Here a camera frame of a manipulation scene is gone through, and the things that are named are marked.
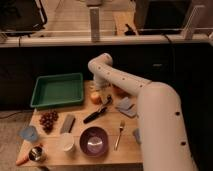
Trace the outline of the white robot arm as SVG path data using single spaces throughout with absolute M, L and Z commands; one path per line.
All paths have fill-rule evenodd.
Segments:
M 190 151 L 181 100 L 168 84 L 112 67 L 103 53 L 88 62 L 97 90 L 111 83 L 137 97 L 143 171 L 199 171 Z

